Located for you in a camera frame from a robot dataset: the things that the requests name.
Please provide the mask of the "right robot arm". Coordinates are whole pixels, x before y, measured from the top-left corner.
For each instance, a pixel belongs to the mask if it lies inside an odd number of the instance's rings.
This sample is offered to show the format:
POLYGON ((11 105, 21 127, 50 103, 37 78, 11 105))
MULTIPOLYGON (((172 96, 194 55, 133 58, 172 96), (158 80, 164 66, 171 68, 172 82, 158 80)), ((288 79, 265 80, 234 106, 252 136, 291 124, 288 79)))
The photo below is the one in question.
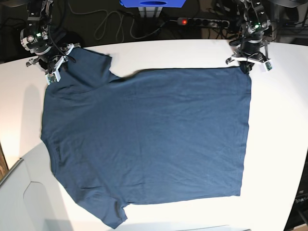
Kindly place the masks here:
POLYGON ((69 54, 80 43, 68 43, 63 39, 67 35, 62 26, 53 26, 52 0, 36 0, 27 4, 28 19, 26 27, 20 33, 20 42, 26 51, 35 54, 26 66, 39 64, 46 74, 52 74, 68 61, 75 61, 69 54))

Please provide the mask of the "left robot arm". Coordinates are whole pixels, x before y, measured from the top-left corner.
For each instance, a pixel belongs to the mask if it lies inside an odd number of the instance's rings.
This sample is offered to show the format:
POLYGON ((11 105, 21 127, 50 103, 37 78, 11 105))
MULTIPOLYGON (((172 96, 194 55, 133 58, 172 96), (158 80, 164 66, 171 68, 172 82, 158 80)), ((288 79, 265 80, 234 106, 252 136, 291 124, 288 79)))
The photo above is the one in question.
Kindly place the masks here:
POLYGON ((233 55, 226 64, 239 63, 241 71, 248 74, 256 65, 263 73, 273 69, 268 55, 269 42, 264 39, 264 32, 270 26, 264 7, 259 0, 238 0, 238 11, 241 16, 241 34, 229 42, 234 47, 233 55))

